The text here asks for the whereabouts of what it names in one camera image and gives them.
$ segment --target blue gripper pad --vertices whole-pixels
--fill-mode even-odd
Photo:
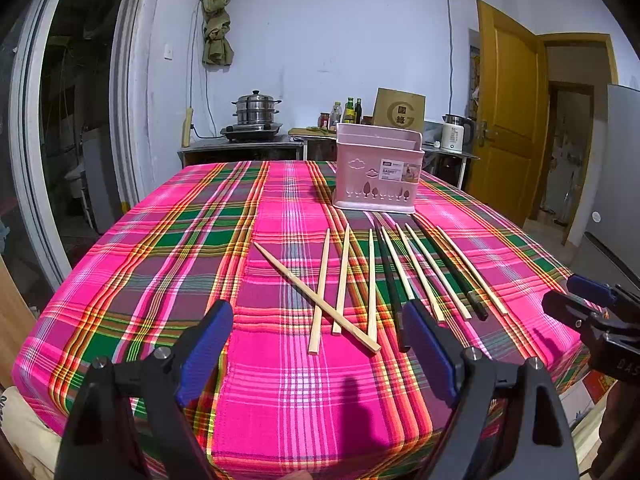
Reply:
[[[181,407],[186,406],[202,393],[214,368],[218,365],[220,352],[231,334],[234,312],[227,301],[218,300],[207,316],[211,316],[208,326],[200,335],[180,371],[180,385],[175,399]]]
[[[418,308],[426,309],[423,305],[417,306],[409,302],[402,310],[402,322],[407,334],[407,342],[418,358],[433,394],[436,398],[444,401],[447,406],[453,408],[458,400],[454,365],[421,314],[418,313]],[[434,328],[446,330],[437,325]],[[462,345],[457,340],[456,343],[462,352]]]
[[[616,303],[616,296],[607,285],[594,282],[578,274],[569,276],[566,280],[566,290],[604,308],[611,308]]]

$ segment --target metal bolt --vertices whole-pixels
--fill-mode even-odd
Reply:
[[[479,361],[482,359],[482,352],[475,346],[465,349],[465,356],[472,361]]]
[[[108,362],[108,359],[102,355],[100,357],[95,358],[91,362],[91,366],[99,370],[101,368],[104,368],[107,365],[107,362]]]
[[[171,349],[168,346],[159,346],[154,350],[156,359],[167,359],[171,355]]]
[[[534,370],[542,370],[542,368],[545,367],[545,364],[539,357],[532,357],[531,359],[528,359],[528,361]]]

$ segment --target white kettle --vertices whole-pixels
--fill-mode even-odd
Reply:
[[[465,144],[474,140],[476,124],[472,119],[457,115],[443,115],[444,126],[442,127],[442,140],[440,145],[443,150],[450,152],[461,152]],[[469,125],[471,131],[470,138],[465,142],[465,124]]]

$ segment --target plaid tablecloth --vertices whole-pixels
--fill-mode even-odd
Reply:
[[[449,409],[432,394],[412,352],[398,351],[380,259],[382,350],[371,356],[350,336],[331,336],[323,319],[320,353],[311,356],[312,306],[252,245],[261,243],[316,288],[330,228],[325,297],[335,304],[348,221],[345,315],[366,330],[372,215],[333,208],[334,182],[331,163],[185,168],[114,225],[57,291],[15,364],[21,394],[61,433],[94,357],[144,358],[157,345],[171,345],[215,299],[225,298],[234,308],[234,330],[219,372],[186,410],[221,476],[279,478],[308,470],[315,478],[393,478],[411,471],[430,452]],[[577,334],[545,316],[540,302],[560,287],[567,269],[502,216],[431,176],[423,176],[416,205],[427,225],[441,226],[462,248],[510,312],[492,310],[485,322],[475,316],[465,322],[440,291],[447,326],[495,359],[521,363],[538,355],[558,389],[566,389],[586,355]],[[424,299],[392,229],[395,221],[413,221],[395,214],[377,218]],[[141,403],[134,412],[145,419]],[[143,445],[161,473],[146,438]]]

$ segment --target curtain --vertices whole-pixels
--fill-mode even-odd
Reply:
[[[225,10],[228,0],[202,0],[204,13],[204,58],[203,62],[228,66],[234,59],[225,35],[231,26],[231,18]]]

